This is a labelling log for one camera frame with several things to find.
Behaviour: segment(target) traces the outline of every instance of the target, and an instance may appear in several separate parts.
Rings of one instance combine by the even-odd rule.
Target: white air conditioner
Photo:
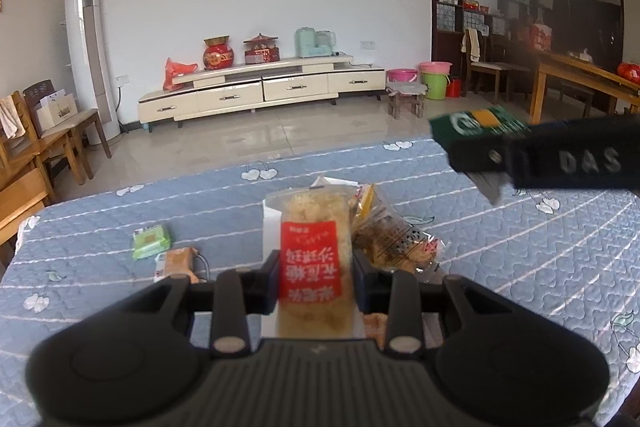
[[[120,134],[107,68],[100,20],[100,0],[65,0],[66,38],[79,110],[96,108],[107,140]],[[100,143],[94,126],[89,143]]]

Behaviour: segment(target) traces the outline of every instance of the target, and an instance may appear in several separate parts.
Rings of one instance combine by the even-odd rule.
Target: pink bucket
[[[419,67],[422,73],[449,74],[453,64],[451,62],[421,62]]]
[[[388,70],[386,72],[386,79],[389,82],[415,82],[418,79],[418,71],[405,70],[404,68]]]

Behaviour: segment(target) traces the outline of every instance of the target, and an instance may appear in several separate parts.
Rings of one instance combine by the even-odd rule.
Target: electrical socket
[[[130,83],[130,79],[128,74],[116,76],[116,87],[126,86],[129,83]]]

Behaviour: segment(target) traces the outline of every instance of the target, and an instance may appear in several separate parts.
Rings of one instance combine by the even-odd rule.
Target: white tv cabinet
[[[152,131],[152,124],[251,110],[335,99],[340,93],[385,89],[385,70],[351,64],[351,55],[284,58],[267,64],[242,64],[225,70],[197,71],[174,80],[186,84],[176,91],[150,92],[138,101],[140,122]]]

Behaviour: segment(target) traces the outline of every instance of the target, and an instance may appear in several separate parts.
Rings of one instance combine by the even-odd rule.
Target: towel
[[[480,41],[478,40],[478,30],[469,28],[468,31],[471,40],[471,62],[480,62]],[[466,53],[466,32],[462,35],[460,51]]]
[[[10,96],[0,98],[0,124],[9,140],[24,136],[24,127]]]

